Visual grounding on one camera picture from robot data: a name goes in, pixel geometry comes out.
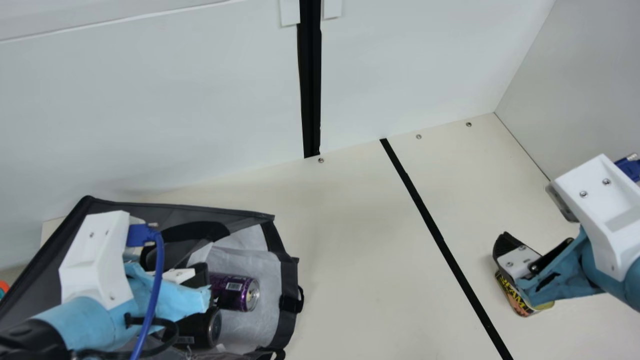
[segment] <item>black floor seam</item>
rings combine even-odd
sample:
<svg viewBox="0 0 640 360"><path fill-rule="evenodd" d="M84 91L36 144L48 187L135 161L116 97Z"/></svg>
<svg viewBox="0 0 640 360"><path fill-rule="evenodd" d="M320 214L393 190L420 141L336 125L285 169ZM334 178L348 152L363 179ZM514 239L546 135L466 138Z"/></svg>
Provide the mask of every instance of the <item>black floor seam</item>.
<svg viewBox="0 0 640 360"><path fill-rule="evenodd" d="M484 326L484 329L487 335L489 335L489 338L491 338L491 341L493 342L493 346L495 346L495 349L498 351L498 353L503 358L503 360L513 360L513 357L509 353L509 349L507 349L507 346L502 341L500 334L498 334L498 331L495 329L495 327L491 323L491 319L489 319L489 316L486 314L486 311L482 307L482 304L480 303L480 300L476 296L476 293L474 293L473 289L471 288L471 285L469 285L469 282L467 281L465 274L463 274L462 269L460 269L460 266L458 265L456 258L454 258L453 254L451 253L451 250L449 250L447 243L444 241L444 237L442 236L442 233L438 229L438 226L436 225L435 221L433 220L433 217L429 213L429 210L427 209L427 206L424 204L424 201L422 201L422 198L420 197L418 190L416 190L409 175L406 173L406 171L404 171L402 163L396 156L396 153L391 147L391 144L389 144L389 141L387 139L381 139L380 142L382 143L382 146L385 148L385 151L387 152L387 155L389 156L391 163L396 168L398 175L400 175L400 178L402 179L404 186L406 187L407 191L411 195L411 198L413 199L415 206L418 208L420 215L422 215L422 219L424 220L424 223L427 225L427 228L429 228L429 232L433 236L433 239L436 241L436 245L438 245L438 248L440 249L442 256L444 257L447 264L449 265L449 268L451 269L453 276L455 276L456 280L458 281L458 284L460 285L460 288L462 288L462 291L467 296L467 300L469 300L469 304L471 304L471 307L473 307L474 311L476 312L476 315L478 319L480 319L480 322L482 323L482 325Z"/></svg>

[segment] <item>purple can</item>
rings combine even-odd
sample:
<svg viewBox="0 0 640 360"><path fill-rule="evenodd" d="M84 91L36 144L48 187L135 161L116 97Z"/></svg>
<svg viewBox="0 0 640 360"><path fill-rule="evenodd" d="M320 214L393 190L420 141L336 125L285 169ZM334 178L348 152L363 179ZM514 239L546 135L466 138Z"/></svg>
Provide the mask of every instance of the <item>purple can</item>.
<svg viewBox="0 0 640 360"><path fill-rule="evenodd" d="M211 297L220 309L252 311L260 299L260 284L252 277L209 273Z"/></svg>

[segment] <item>white tab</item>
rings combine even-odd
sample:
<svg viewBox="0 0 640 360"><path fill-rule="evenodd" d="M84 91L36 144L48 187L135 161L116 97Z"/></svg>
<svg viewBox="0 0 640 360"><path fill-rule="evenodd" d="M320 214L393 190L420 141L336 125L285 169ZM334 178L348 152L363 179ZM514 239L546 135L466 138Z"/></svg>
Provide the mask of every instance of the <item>white tab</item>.
<svg viewBox="0 0 640 360"><path fill-rule="evenodd" d="M333 19L342 16L342 0L324 0L323 18Z"/></svg>
<svg viewBox="0 0 640 360"><path fill-rule="evenodd" d="M148 271L147 274L156 276L155 271ZM173 282L174 284L182 284L196 275L195 269L170 269L162 274L162 280Z"/></svg>
<svg viewBox="0 0 640 360"><path fill-rule="evenodd" d="M282 26L300 23L300 0L280 0L280 23Z"/></svg>

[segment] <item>white wall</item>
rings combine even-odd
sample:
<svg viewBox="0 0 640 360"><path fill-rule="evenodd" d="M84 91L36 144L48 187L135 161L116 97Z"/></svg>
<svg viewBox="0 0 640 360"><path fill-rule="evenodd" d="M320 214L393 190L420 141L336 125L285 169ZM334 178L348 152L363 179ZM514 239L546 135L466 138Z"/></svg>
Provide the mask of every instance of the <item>white wall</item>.
<svg viewBox="0 0 640 360"><path fill-rule="evenodd" d="M329 151L491 113L554 0L345 0L322 22Z"/></svg>
<svg viewBox="0 0 640 360"><path fill-rule="evenodd" d="M556 178L640 152L640 2L557 0L496 114Z"/></svg>
<svg viewBox="0 0 640 360"><path fill-rule="evenodd" d="M0 40L240 0L0 0Z"/></svg>
<svg viewBox="0 0 640 360"><path fill-rule="evenodd" d="M0 42L0 268L86 194L303 156L296 28L247 0Z"/></svg>

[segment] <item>bag handle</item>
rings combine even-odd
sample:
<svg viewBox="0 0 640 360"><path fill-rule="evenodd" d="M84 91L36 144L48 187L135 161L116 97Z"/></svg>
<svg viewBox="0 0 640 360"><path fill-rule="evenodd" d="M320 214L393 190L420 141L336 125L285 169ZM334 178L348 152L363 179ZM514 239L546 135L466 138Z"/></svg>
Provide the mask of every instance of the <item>bag handle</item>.
<svg viewBox="0 0 640 360"><path fill-rule="evenodd" d="M305 292L300 285L298 285L298 291L300 292L299 300L285 295L280 296L280 310L294 314L300 314L302 312L302 308L305 305Z"/></svg>
<svg viewBox="0 0 640 360"><path fill-rule="evenodd" d="M273 356L273 354L276 354L274 360L284 360L287 356L284 349L264 347L259 347L255 349L255 351L245 354L245 356L249 356L252 360L271 360L271 356Z"/></svg>

